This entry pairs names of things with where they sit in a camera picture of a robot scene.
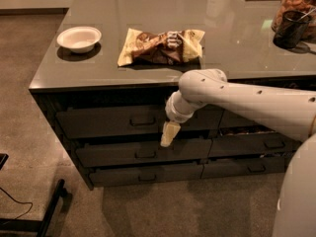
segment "table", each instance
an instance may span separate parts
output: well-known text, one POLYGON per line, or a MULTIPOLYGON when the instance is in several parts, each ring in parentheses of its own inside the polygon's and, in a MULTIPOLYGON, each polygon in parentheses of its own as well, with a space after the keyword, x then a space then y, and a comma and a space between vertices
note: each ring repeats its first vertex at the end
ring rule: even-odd
POLYGON ((283 172, 297 141, 216 106, 198 111, 170 148, 159 146, 165 101, 189 69, 219 68, 230 81, 315 90, 316 45, 303 43, 298 53, 272 42, 278 5, 74 0, 56 37, 92 26, 102 39, 78 55, 59 47, 55 37, 30 92, 88 187, 283 172), (155 34, 203 30, 203 56, 187 66, 118 67, 129 28, 155 34))

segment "black metal stand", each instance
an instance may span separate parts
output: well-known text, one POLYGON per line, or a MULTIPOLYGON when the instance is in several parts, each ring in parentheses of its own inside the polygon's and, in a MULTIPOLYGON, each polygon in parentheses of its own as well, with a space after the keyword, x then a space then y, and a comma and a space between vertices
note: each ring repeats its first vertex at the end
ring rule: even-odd
POLYGON ((38 237, 44 237, 50 220, 57 206, 60 197, 67 196, 67 190, 64 188, 65 181, 60 179, 50 199, 48 208, 43 217, 43 220, 23 220, 23 219, 9 219, 0 218, 0 230, 4 231, 21 231, 21 232, 37 232, 38 237))

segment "drawer handle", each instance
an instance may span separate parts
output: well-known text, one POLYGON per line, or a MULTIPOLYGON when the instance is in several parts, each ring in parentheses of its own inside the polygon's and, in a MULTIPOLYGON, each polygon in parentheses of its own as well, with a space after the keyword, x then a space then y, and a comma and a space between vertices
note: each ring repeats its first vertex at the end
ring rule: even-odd
POLYGON ((247 166, 248 168, 248 171, 250 173, 263 173, 266 171, 266 166, 265 165, 261 165, 261 168, 255 168, 255 169, 252 169, 251 167, 247 166))
POLYGON ((149 178, 142 178, 142 177, 138 176, 139 182, 154 182, 156 180, 157 180, 156 174, 153 177, 149 177, 149 178))
POLYGON ((136 159, 153 159, 157 157, 156 151, 154 151, 151 155, 146 155, 146 156, 141 156, 139 155, 139 152, 135 153, 135 158, 136 159))
POLYGON ((153 118, 152 121, 149 122, 134 122, 132 119, 129 120, 129 124, 131 126, 144 126, 144 125, 152 125, 156 123, 156 118, 153 118))

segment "crumpled snack bag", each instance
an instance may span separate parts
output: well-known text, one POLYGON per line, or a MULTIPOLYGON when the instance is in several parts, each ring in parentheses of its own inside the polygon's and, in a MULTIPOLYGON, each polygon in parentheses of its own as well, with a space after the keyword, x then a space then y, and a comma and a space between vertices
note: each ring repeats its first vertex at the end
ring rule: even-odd
POLYGON ((125 66, 136 60, 158 64, 176 65, 201 57, 200 40, 204 31, 184 30, 154 35, 135 29, 128 29, 125 44, 118 58, 118 66, 125 66))

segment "black cup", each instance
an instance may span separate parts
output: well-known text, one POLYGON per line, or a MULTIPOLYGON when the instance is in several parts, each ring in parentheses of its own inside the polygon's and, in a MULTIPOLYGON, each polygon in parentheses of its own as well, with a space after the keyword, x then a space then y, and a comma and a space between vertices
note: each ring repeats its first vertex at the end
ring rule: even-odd
POLYGON ((282 22, 276 30, 274 44, 285 49, 295 48, 312 20, 309 15, 305 15, 299 11, 284 12, 282 22))

